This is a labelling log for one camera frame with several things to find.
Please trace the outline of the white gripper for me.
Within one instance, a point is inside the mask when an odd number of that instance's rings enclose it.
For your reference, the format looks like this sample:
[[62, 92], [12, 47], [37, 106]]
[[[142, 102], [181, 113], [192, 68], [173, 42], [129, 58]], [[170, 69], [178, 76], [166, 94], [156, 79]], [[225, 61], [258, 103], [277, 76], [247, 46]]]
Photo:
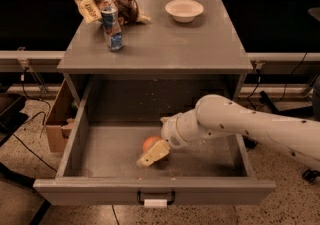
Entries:
[[169, 154], [171, 148], [182, 148], [188, 145], [188, 142], [182, 138], [178, 132], [177, 122], [181, 113], [170, 117], [162, 117], [161, 137], [163, 140], [154, 143], [137, 161], [139, 167], [148, 167], [153, 163], [163, 159]]

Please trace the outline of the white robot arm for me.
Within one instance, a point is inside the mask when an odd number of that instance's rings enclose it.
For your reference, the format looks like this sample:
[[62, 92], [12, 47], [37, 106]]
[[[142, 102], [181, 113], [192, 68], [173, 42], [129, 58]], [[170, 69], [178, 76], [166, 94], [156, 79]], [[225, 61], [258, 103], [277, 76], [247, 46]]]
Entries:
[[137, 161], [148, 167], [172, 148], [195, 140], [211, 140], [230, 134], [249, 137], [313, 170], [320, 170], [320, 122], [247, 109], [226, 97], [206, 95], [185, 113], [161, 119], [161, 139]]

